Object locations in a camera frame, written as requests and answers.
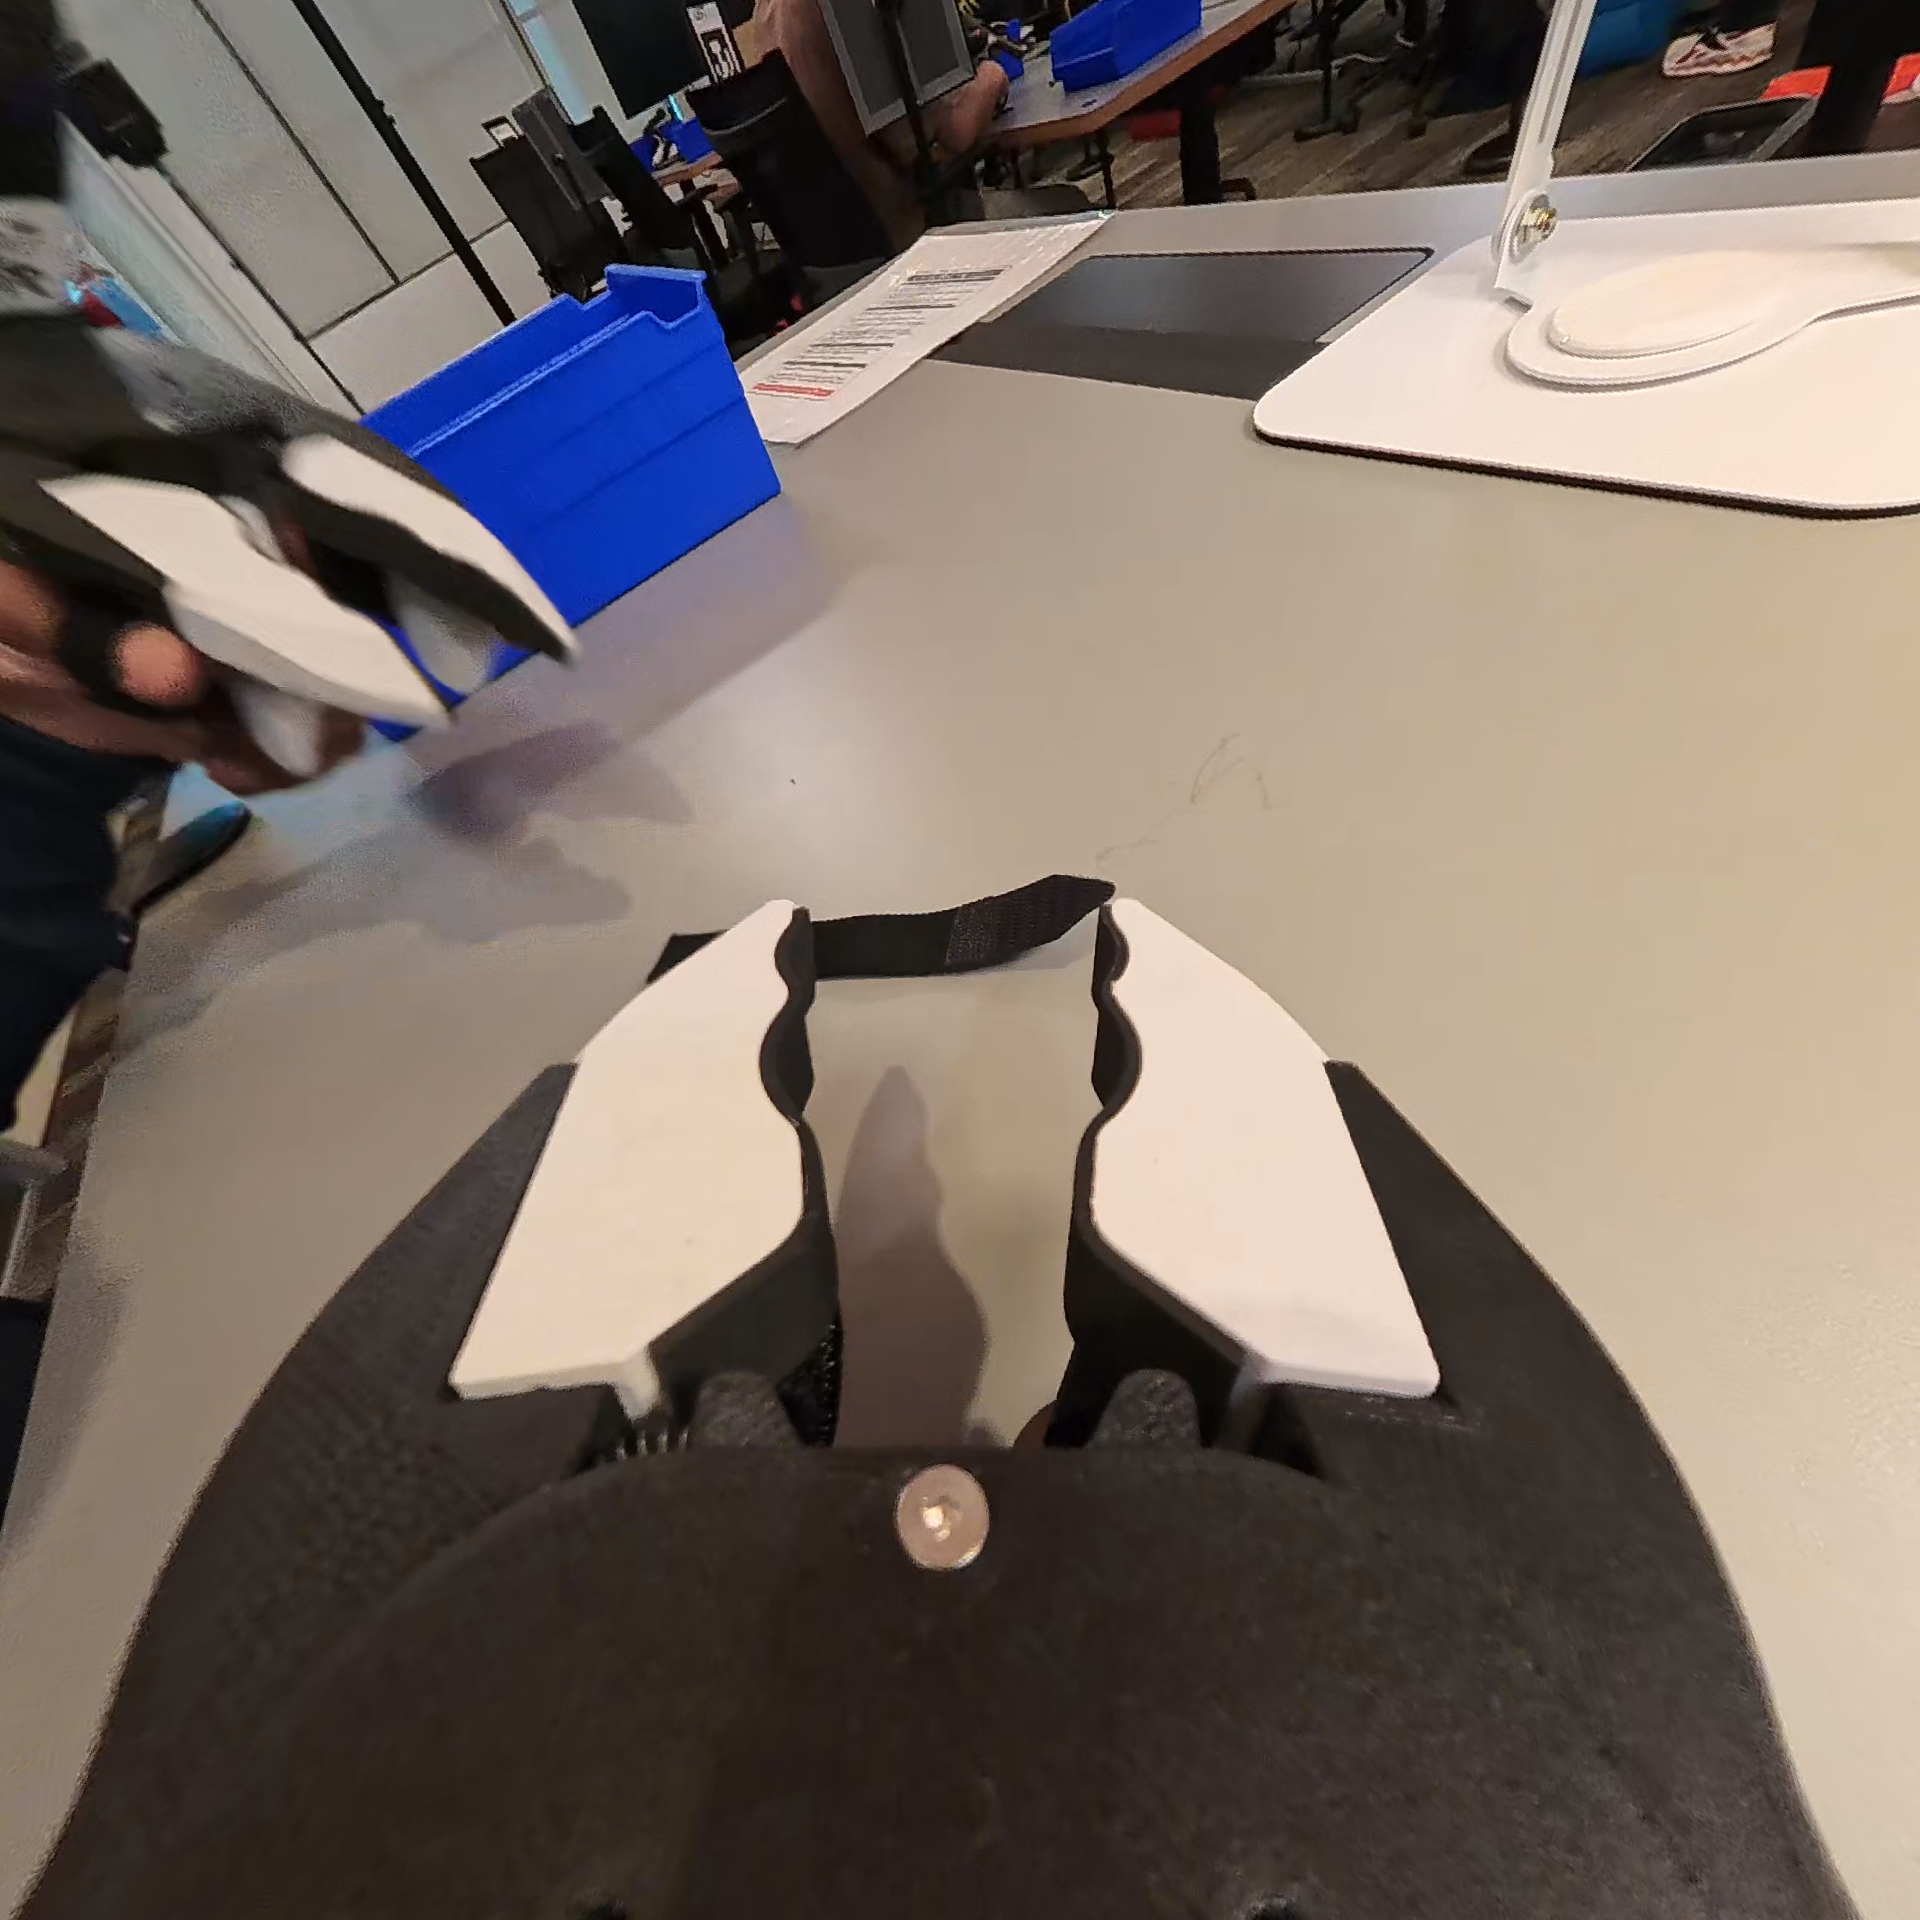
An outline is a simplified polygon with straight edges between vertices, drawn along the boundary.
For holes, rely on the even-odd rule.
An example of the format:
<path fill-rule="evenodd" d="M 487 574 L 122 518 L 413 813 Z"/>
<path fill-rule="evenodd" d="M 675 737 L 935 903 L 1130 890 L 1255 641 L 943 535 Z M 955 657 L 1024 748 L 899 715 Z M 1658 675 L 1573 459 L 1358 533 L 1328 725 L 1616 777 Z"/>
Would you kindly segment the person's left forearm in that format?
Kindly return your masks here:
<path fill-rule="evenodd" d="M 122 970 L 111 815 L 164 771 L 2 722 L 2 1126 L 59 1023 Z"/>

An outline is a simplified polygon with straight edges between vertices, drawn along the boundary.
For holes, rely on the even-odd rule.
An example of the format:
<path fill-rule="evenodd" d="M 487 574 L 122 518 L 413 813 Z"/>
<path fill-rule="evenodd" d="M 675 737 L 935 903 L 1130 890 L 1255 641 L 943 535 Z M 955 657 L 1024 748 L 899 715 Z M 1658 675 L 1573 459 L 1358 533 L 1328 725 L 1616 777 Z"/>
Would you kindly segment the blue crate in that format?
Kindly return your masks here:
<path fill-rule="evenodd" d="M 1590 79 L 1658 59 L 1691 7 L 1691 2 L 1598 2 L 1574 78 Z"/>

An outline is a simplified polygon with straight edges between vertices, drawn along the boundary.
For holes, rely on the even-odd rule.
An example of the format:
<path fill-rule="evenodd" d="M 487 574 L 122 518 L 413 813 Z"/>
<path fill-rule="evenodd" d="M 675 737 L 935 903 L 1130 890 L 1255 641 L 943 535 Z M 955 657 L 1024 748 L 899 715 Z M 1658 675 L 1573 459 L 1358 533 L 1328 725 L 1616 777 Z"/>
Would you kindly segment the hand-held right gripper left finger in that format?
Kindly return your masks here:
<path fill-rule="evenodd" d="M 460 1399 L 691 1407 L 712 1375 L 814 1361 L 835 1327 L 814 990 L 810 914 L 771 900 L 591 1036 L 450 1364 Z"/>

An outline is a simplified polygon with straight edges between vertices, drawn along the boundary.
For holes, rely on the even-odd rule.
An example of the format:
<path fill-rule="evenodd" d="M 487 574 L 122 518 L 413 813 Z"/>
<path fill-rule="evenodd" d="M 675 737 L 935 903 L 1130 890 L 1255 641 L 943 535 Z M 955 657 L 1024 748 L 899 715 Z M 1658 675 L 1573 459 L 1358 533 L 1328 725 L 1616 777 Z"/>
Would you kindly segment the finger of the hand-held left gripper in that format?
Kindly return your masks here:
<path fill-rule="evenodd" d="M 72 473 L 44 484 L 69 518 L 157 575 L 180 635 L 245 681 L 413 730 L 448 708 L 368 614 L 271 559 L 219 498 L 141 477 Z"/>
<path fill-rule="evenodd" d="M 314 562 L 366 580 L 375 614 L 450 699 L 487 685 L 500 651 L 575 662 L 578 641 L 527 566 L 394 445 L 291 436 L 278 476 Z"/>

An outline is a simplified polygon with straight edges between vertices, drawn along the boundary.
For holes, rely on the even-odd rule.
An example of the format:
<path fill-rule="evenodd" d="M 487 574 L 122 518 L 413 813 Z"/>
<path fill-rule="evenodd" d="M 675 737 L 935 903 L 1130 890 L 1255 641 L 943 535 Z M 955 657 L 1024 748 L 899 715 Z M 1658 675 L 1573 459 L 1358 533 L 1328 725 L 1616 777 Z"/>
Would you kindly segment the person's left hand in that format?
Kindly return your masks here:
<path fill-rule="evenodd" d="M 240 801 L 330 775 L 359 755 L 366 727 L 319 708 L 315 766 L 291 771 L 252 738 L 207 660 L 178 634 L 130 621 L 91 647 L 93 679 L 72 675 L 85 644 L 56 582 L 2 564 L 4 717 L 67 746 L 172 766 L 198 766 Z"/>

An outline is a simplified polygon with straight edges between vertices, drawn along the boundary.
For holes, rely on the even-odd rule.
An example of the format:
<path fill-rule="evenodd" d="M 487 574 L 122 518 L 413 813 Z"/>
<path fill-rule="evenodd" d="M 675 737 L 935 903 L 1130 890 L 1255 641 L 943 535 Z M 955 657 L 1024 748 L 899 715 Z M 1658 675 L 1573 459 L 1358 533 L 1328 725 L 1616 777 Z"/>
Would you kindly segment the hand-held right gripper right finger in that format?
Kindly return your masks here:
<path fill-rule="evenodd" d="M 1100 907 L 1094 1116 L 1072 1187 L 1072 1363 L 1429 1401 L 1442 1374 L 1330 1057 L 1135 898 Z"/>

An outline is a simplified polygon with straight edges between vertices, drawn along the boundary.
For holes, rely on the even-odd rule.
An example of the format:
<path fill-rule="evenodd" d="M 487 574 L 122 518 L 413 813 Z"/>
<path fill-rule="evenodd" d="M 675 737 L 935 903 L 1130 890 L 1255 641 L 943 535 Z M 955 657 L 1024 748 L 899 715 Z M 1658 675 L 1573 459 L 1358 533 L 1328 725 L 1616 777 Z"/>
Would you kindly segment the printed paper sheet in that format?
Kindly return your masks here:
<path fill-rule="evenodd" d="M 903 372 L 1034 293 L 1109 219 L 1093 210 L 928 231 L 743 364 L 760 442 L 798 449 L 850 419 Z"/>

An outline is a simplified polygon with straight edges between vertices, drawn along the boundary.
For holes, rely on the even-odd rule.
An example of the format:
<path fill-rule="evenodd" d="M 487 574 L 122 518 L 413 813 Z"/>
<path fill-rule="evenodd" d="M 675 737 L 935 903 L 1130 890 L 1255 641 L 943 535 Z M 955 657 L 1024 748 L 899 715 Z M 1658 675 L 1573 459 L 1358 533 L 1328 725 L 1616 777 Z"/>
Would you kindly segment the small blue bin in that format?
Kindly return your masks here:
<path fill-rule="evenodd" d="M 1115 85 L 1198 31 L 1203 14 L 1203 2 L 1086 5 L 1051 29 L 1048 74 L 1066 92 Z"/>

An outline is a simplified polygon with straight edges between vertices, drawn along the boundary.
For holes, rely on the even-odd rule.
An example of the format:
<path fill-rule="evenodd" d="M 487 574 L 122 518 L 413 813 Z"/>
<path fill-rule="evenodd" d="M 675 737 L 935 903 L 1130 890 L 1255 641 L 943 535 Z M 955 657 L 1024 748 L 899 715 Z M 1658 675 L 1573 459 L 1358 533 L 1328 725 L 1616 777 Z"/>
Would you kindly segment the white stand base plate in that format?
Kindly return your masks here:
<path fill-rule="evenodd" d="M 1594 5 L 1555 5 L 1492 235 L 1256 403 L 1266 443 L 1800 518 L 1917 507 L 1917 205 L 1574 215 L 1552 180 Z"/>

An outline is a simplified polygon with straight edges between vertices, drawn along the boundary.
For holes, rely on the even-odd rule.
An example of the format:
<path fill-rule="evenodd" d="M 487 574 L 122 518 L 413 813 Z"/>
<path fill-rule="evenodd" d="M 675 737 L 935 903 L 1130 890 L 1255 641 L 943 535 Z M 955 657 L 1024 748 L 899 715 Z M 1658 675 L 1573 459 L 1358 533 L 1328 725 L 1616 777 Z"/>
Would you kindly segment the large blue plastic bin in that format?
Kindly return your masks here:
<path fill-rule="evenodd" d="M 364 428 L 589 618 L 780 495 L 699 271 L 607 270 L 394 395 Z"/>

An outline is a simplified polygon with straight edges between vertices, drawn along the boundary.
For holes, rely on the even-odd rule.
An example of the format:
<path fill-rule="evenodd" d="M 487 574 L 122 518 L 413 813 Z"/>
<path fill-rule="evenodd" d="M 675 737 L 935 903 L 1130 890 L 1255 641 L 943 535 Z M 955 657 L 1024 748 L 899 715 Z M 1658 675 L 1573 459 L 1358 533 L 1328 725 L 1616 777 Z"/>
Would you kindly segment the black office chair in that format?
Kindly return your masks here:
<path fill-rule="evenodd" d="M 490 118 L 487 139 L 470 169 L 554 297 L 589 301 L 610 267 L 720 274 L 725 258 L 699 215 L 653 178 L 605 110 L 572 124 L 540 92 Z"/>
<path fill-rule="evenodd" d="M 254 823 L 255 813 L 246 803 L 228 801 L 125 850 L 111 910 L 125 922 L 144 922 L 240 849 Z"/>

